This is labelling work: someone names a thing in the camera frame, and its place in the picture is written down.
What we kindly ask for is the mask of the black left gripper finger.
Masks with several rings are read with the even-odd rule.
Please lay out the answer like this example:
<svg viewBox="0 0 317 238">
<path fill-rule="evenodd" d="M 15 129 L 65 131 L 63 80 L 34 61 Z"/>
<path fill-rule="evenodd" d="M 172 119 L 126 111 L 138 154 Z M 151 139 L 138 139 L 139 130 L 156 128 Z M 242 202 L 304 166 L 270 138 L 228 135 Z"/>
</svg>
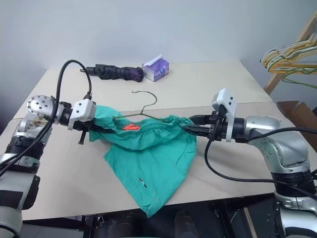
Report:
<svg viewBox="0 0 317 238">
<path fill-rule="evenodd" d="M 101 132 L 101 133 L 115 133 L 115 131 L 111 128 L 103 128 L 98 125 L 93 125 L 92 131 Z"/>
</svg>

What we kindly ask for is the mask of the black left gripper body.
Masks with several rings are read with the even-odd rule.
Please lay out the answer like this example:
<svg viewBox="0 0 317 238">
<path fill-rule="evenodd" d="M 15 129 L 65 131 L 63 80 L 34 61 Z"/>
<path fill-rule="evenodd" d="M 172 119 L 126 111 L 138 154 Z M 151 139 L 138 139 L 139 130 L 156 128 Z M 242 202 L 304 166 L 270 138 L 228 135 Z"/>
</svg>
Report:
<svg viewBox="0 0 317 238">
<path fill-rule="evenodd" d="M 89 130 L 95 131 L 96 127 L 92 121 L 82 122 L 77 120 L 74 122 L 73 129 L 81 132 L 81 136 L 78 141 L 78 144 L 84 144 L 84 140 L 85 140 L 87 132 Z"/>
</svg>

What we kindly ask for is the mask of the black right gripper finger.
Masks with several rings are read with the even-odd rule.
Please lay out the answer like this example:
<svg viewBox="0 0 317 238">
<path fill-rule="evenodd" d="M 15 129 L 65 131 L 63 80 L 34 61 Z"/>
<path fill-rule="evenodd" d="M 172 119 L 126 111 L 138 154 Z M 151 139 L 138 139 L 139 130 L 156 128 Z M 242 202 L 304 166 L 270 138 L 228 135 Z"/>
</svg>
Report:
<svg viewBox="0 0 317 238">
<path fill-rule="evenodd" d="M 201 137 L 210 137 L 210 134 L 211 134 L 209 127 L 204 127 L 204 126 L 195 125 L 195 124 L 184 126 L 184 131 L 194 136 L 201 136 Z"/>
<path fill-rule="evenodd" d="M 194 115 L 189 117 L 189 119 L 196 125 L 210 124 L 210 115 Z"/>
</svg>

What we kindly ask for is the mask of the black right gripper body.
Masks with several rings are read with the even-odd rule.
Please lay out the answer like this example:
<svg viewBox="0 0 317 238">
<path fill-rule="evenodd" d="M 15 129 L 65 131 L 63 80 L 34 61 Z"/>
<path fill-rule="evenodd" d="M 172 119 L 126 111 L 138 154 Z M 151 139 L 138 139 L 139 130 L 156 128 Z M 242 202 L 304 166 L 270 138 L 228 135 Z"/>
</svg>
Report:
<svg viewBox="0 0 317 238">
<path fill-rule="evenodd" d="M 211 122 L 211 135 L 212 141 L 221 141 L 226 138 L 227 121 L 226 116 L 223 116 L 220 112 L 213 111 L 210 116 Z"/>
</svg>

